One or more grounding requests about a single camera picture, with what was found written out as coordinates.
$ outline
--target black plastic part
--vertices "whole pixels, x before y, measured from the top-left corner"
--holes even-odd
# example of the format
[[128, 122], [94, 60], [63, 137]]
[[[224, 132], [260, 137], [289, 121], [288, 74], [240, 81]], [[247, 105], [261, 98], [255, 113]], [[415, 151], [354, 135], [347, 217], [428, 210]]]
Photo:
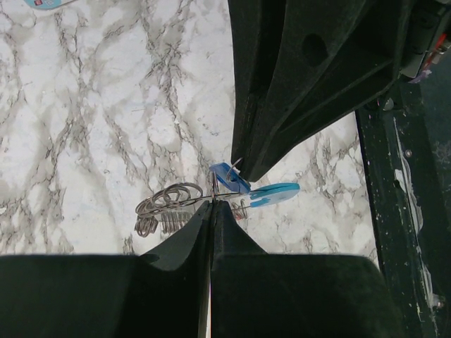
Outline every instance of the black plastic part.
[[416, 3], [402, 57], [401, 73], [414, 78], [419, 75], [441, 34], [448, 29], [450, 6], [434, 0]]
[[414, 0], [229, 0], [232, 162], [258, 180], [397, 79]]
[[393, 111], [357, 111], [379, 264], [407, 336], [449, 337], [451, 232], [428, 112], [419, 84], [400, 82], [389, 95]]
[[0, 337], [205, 337], [211, 209], [141, 257], [1, 257]]
[[451, 55], [446, 55], [420, 86], [433, 162], [451, 225]]
[[215, 212], [212, 337], [404, 337], [381, 274], [362, 257], [265, 253]]

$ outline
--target metal pin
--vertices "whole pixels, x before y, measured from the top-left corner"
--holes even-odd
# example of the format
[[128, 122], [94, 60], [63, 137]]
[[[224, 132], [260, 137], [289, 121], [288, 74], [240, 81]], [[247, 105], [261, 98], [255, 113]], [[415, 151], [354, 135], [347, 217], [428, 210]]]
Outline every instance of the metal pin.
[[233, 216], [235, 216], [236, 220], [246, 220], [247, 215], [247, 208], [250, 208], [250, 206], [245, 205], [245, 200], [241, 199], [240, 205], [236, 204], [235, 202], [230, 202], [230, 205], [232, 207], [232, 213]]
[[219, 187], [218, 187], [218, 178], [215, 172], [211, 172], [211, 198], [213, 201], [216, 200], [216, 197], [219, 195]]
[[389, 98], [382, 107], [383, 111], [391, 111], [395, 107], [393, 99]]
[[225, 177], [225, 179], [226, 179], [227, 181], [230, 182], [230, 176], [232, 175], [233, 168], [234, 168], [241, 160], [242, 160], [242, 158], [239, 158], [239, 159], [237, 159], [237, 160], [235, 161], [234, 164], [232, 164], [232, 167], [230, 168], [230, 170], [229, 170], [228, 173], [227, 173], [227, 176]]

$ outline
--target metal wire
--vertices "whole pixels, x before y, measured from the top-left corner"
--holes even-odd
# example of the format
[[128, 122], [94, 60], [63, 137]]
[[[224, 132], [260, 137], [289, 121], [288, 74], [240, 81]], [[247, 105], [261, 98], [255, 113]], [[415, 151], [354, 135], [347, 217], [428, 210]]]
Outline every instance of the metal wire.
[[[241, 193], [218, 194], [217, 183], [214, 184], [216, 177], [212, 176], [212, 179], [212, 196], [204, 196], [202, 188], [195, 183], [177, 183], [142, 201], [135, 209], [137, 214], [135, 231], [137, 234], [141, 237], [154, 234], [159, 224], [161, 224], [161, 231], [164, 234], [173, 234], [180, 230], [194, 215], [196, 203], [211, 201], [212, 199], [225, 201], [244, 196]], [[197, 191], [196, 194], [200, 196], [192, 198], [192, 190]], [[192, 206], [191, 212], [187, 210], [188, 206]], [[236, 220], [247, 219], [244, 199], [241, 199], [240, 205], [231, 202], [231, 208]]]
[[230, 170], [227, 172], [227, 176], [225, 177], [225, 179], [226, 179], [227, 181], [230, 182], [230, 176], [232, 175], [233, 168], [236, 167], [236, 165], [237, 165], [241, 160], [242, 160], [242, 158], [239, 158], [239, 159], [237, 159], [237, 160], [235, 161], [234, 164], [232, 164], [232, 167], [230, 167]]
[[230, 202], [230, 207], [232, 208], [233, 216], [236, 220], [246, 220], [247, 219], [247, 207], [245, 205], [245, 200], [241, 199], [240, 205], [235, 202]]

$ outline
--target metal ring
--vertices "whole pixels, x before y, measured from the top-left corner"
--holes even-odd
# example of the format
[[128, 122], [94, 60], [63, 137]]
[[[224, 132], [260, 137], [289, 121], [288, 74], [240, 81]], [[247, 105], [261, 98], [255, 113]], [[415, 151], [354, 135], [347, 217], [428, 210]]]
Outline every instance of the metal ring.
[[163, 190], [160, 190], [152, 197], [152, 203], [156, 208], [164, 208], [167, 205], [165, 201], [158, 202], [161, 197], [163, 197]]
[[140, 215], [142, 213], [148, 213], [154, 209], [155, 205], [152, 202], [152, 197], [148, 197], [137, 205], [135, 212]]
[[138, 216], [141, 217], [141, 218], [152, 218], [155, 215], [158, 215], [159, 213], [163, 213], [164, 211], [169, 211], [169, 210], [174, 209], [174, 208], [175, 208], [175, 206], [168, 206], [168, 207], [165, 207], [165, 208], [155, 208], [153, 210], [150, 210], [147, 213], [139, 213]]
[[239, 158], [239, 159], [237, 159], [237, 160], [235, 161], [234, 164], [232, 164], [232, 167], [231, 167], [230, 170], [227, 172], [227, 176], [225, 177], [225, 179], [226, 179], [227, 181], [232, 182], [232, 181], [230, 181], [230, 176], [232, 175], [232, 170], [233, 170], [233, 168], [234, 168], [241, 160], [242, 160], [242, 158]]
[[[180, 191], [186, 193], [187, 198], [182, 201], [186, 201], [187, 199], [191, 199], [191, 192], [188, 188], [179, 186], [178, 184], [170, 185], [169, 187], [165, 188], [164, 190], [161, 190], [161, 196], [163, 197], [163, 200], [165, 202], [165, 206], [167, 205], [177, 205], [180, 203], [179, 198], [182, 196]], [[177, 199], [172, 200], [171, 196], [169, 194], [177, 194]]]
[[[203, 197], [203, 195], [204, 195], [204, 191], [202, 190], [202, 188], [199, 185], [195, 184], [195, 183], [189, 183], [189, 182], [177, 183], [177, 184], [172, 184], [172, 185], [170, 185], [169, 187], [167, 187], [166, 189], [163, 190], [163, 199], [164, 199], [164, 201], [166, 203], [168, 203], [168, 204], [181, 205], [180, 202], [184, 202], [184, 201], [190, 200], [191, 199], [191, 193], [190, 193], [189, 189], [187, 189], [185, 187], [190, 187], [190, 188], [193, 188], [193, 189], [197, 190], [200, 193], [200, 197]], [[182, 201], [177, 201], [177, 203], [175, 203], [175, 201], [173, 201], [171, 199], [171, 197], [169, 196], [169, 194], [174, 189], [186, 191], [188, 193], [188, 198], [185, 199], [185, 200], [182, 200]]]
[[193, 204], [196, 204], [201, 199], [202, 199], [202, 197], [199, 197], [198, 199], [188, 199], [187, 201], [180, 201], [178, 204], [178, 207], [184, 208], [186, 206], [192, 206]]

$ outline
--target blue plastic tag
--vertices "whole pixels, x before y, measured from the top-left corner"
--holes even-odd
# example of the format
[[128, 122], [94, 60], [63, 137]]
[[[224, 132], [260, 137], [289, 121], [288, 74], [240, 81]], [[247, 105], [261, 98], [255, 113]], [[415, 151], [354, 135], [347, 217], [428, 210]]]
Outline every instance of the blue plastic tag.
[[54, 9], [74, 0], [25, 0], [25, 2], [36, 9]]
[[281, 201], [286, 201], [296, 196], [301, 187], [297, 183], [278, 183], [267, 185], [250, 192], [250, 199], [260, 199], [258, 201], [251, 202], [251, 208], [257, 208], [259, 206], [270, 206]]
[[232, 192], [241, 192], [248, 194], [251, 191], [251, 185], [244, 181], [236, 171], [231, 170], [227, 163], [213, 164], [210, 171], [216, 173], [216, 177], [221, 184]]

